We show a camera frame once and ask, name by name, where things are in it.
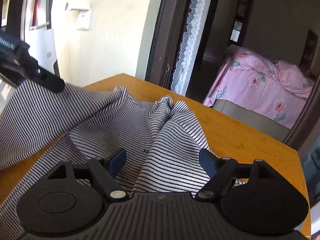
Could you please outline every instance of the bedspread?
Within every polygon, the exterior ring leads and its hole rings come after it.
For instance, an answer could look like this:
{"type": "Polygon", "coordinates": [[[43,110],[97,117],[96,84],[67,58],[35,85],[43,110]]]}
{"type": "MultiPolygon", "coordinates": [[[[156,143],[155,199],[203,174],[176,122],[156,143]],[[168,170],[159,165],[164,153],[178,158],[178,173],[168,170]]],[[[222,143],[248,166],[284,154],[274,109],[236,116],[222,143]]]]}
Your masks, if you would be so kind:
{"type": "Polygon", "coordinates": [[[271,62],[245,48],[232,45],[232,56],[220,69],[203,104],[231,101],[291,129],[314,82],[299,68],[284,61],[271,62]]]}

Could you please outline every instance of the black and white striped garment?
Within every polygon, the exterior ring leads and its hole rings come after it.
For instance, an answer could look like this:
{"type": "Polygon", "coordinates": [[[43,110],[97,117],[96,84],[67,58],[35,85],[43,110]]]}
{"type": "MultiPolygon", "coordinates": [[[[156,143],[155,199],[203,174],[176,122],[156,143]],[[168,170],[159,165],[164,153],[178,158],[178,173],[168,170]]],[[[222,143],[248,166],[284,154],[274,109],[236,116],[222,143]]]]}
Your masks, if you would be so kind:
{"type": "Polygon", "coordinates": [[[123,87],[101,93],[66,84],[62,93],[54,94],[31,81],[20,85],[0,115],[0,169],[61,135],[1,204],[0,239],[23,233],[15,212],[18,199],[63,159],[83,163],[125,148],[127,163],[116,179],[128,192],[194,195],[209,180],[198,161],[199,150],[208,149],[208,143],[184,102],[173,105],[169,96],[139,102],[123,87]]]}

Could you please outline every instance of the lace curtain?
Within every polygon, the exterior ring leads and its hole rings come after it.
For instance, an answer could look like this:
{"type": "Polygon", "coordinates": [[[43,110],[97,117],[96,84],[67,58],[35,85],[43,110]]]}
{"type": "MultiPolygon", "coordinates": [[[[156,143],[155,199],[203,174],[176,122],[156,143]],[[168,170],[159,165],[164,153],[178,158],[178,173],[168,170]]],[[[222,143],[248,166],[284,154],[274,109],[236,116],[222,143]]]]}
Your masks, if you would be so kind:
{"type": "Polygon", "coordinates": [[[173,73],[173,80],[171,84],[171,90],[180,95],[183,93],[183,88],[190,67],[196,40],[201,39],[201,36],[198,36],[198,33],[201,25],[201,16],[204,11],[205,1],[206,0],[191,0],[191,12],[189,13],[187,19],[187,30],[183,34],[182,43],[180,45],[179,59],[173,73]]]}

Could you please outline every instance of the orange wooden tabletop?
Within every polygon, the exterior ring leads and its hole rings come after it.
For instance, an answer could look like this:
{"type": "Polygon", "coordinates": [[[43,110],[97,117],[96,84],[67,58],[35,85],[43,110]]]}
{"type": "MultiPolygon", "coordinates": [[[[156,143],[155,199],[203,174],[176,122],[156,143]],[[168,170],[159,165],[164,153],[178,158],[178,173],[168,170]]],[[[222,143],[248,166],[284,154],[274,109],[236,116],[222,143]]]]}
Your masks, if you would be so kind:
{"type": "MultiPolygon", "coordinates": [[[[101,80],[86,88],[106,92],[113,91],[116,86],[126,87],[129,93],[140,101],[154,102],[165,95],[170,95],[174,102],[185,101],[198,118],[210,148],[219,157],[229,156],[239,163],[252,163],[254,159],[263,159],[294,185],[308,200],[306,182],[295,150],[196,101],[126,74],[101,80]]],[[[48,147],[31,158],[0,171],[0,203],[48,147]]],[[[301,232],[304,236],[310,237],[310,212],[301,232]]]]}

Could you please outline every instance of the electrical outlet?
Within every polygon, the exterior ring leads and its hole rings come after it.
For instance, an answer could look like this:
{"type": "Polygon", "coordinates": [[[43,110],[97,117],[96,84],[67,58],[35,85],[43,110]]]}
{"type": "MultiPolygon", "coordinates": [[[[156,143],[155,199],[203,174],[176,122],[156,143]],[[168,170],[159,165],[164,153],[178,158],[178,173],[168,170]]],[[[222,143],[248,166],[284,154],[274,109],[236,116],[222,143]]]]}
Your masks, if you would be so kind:
{"type": "Polygon", "coordinates": [[[89,30],[91,13],[92,13],[92,8],[88,11],[81,11],[81,10],[79,11],[77,26],[76,26],[78,30],[89,30]]]}

